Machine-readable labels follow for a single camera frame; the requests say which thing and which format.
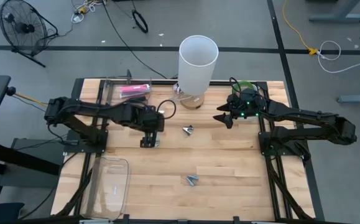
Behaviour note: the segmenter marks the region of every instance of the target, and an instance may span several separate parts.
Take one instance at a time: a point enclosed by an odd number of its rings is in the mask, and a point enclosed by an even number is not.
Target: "yellow cable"
[[[286,16],[285,16],[286,4],[287,4],[287,0],[285,0],[284,6],[283,6],[283,8],[282,8],[282,15],[283,15],[283,17],[284,17],[284,19],[285,19],[285,22],[287,23],[287,25],[288,25],[290,28],[292,28],[292,29],[298,34],[298,36],[300,37],[300,40],[302,40],[302,42],[303,42],[303,45],[308,49],[308,54],[309,54],[309,55],[315,55],[315,54],[318,52],[318,49],[313,49],[313,48],[309,47],[309,46],[304,42],[301,33],[300,33],[298,30],[296,30],[296,28],[294,28],[294,27],[289,23],[289,21],[286,19]]]
[[[33,98],[29,97],[29,96],[25,96],[25,95],[22,95],[22,94],[20,94],[20,93],[15,93],[15,95],[17,95],[17,96],[19,96],[19,97],[21,97],[21,98],[23,98],[23,99],[25,99],[25,100],[29,100],[29,101],[38,103],[38,104],[40,104],[40,105],[42,105],[42,106],[44,106],[44,107],[47,107],[46,104],[40,102],[39,100],[35,100],[35,99],[33,99]]]

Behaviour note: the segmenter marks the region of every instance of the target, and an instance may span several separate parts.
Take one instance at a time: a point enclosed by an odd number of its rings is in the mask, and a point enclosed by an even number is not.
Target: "gray floor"
[[[28,2],[51,19],[61,34],[70,29],[70,1]],[[318,48],[323,41],[333,40],[342,49],[360,50],[360,24],[316,24],[308,21],[310,14],[334,11],[345,2],[322,4],[288,0],[287,17],[311,47]],[[274,0],[285,48],[303,49],[298,35],[282,19],[283,3],[284,0]],[[118,4],[130,13],[130,2]],[[136,1],[136,6],[149,24],[150,32],[146,35],[133,29],[133,22],[114,4],[108,5],[118,31],[132,46],[178,46],[185,37],[201,34],[211,37],[219,47],[277,47],[266,1],[151,0]],[[360,13],[360,3],[353,12]],[[1,30],[0,45],[7,45]],[[54,40],[52,45],[123,46],[101,7],[87,14],[82,23],[73,26],[73,32]],[[136,54],[168,77],[177,73],[178,54],[175,52]],[[127,68],[135,77],[159,77],[143,67],[129,52],[44,51],[36,57],[47,68],[10,51],[0,50],[0,75],[10,75],[11,85],[17,87],[18,92],[42,101],[69,96],[75,78],[124,75]],[[359,139],[351,146],[337,146],[324,141],[310,141],[309,145],[326,220],[360,223],[360,105],[339,105],[336,102],[338,95],[360,94],[360,67],[331,75],[319,67],[316,56],[287,55],[287,58],[301,108],[339,113],[357,126]],[[339,70],[359,62],[360,56],[341,56],[335,62],[324,62],[324,66]],[[247,80],[285,80],[279,54],[221,52],[213,78],[227,79],[230,76]],[[40,111],[6,97],[0,108],[0,144],[9,146],[13,138],[52,138],[42,116]],[[65,128],[60,128],[59,133],[64,132]],[[26,203],[26,209],[31,210],[49,191],[5,189],[1,201],[22,201]],[[48,215],[51,203],[50,199],[34,217]]]

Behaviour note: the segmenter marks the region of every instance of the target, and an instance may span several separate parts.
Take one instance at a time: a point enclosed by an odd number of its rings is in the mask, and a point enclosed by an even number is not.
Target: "gray table leg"
[[[337,99],[338,103],[360,103],[360,95],[343,95]]]
[[[360,14],[350,14],[356,4],[360,0],[350,0],[348,4],[343,6],[337,13],[334,14],[317,14],[310,16],[312,22],[360,22]]]

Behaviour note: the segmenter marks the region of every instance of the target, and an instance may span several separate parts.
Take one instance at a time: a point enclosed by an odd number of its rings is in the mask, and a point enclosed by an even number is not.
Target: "wooden table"
[[[100,79],[84,79],[80,100],[94,103],[99,83]],[[288,104],[283,82],[267,84],[270,98]],[[241,220],[274,220],[265,159],[257,138],[258,120],[238,120],[232,129],[226,129],[212,118],[222,113],[216,108],[230,93],[230,86],[210,86],[200,109],[187,110],[177,104],[175,116],[165,121],[158,148],[140,148],[143,133],[110,122],[103,157],[125,159],[130,165],[125,213],[131,219],[232,220],[239,216]],[[154,85],[149,104],[157,106],[171,96],[171,86]],[[118,102],[116,86],[112,104]],[[169,103],[162,107],[166,116],[173,108]],[[91,124],[91,118],[80,119]],[[182,127],[190,124],[195,130],[187,136]],[[293,128],[288,121],[276,125]],[[62,169],[52,214],[59,212],[77,189],[83,159],[84,154],[78,154]],[[283,156],[282,160],[290,193],[314,217],[302,161],[295,156]],[[199,176],[195,187],[189,185],[187,175]],[[284,217],[282,195],[277,192]]]

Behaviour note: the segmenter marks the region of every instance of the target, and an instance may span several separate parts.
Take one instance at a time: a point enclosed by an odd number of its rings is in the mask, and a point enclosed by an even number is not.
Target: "black fan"
[[[48,35],[44,21],[54,27],[54,34]],[[0,6],[0,28],[13,52],[45,67],[34,56],[47,48],[48,40],[58,36],[58,30],[34,7],[23,0],[6,0]]]

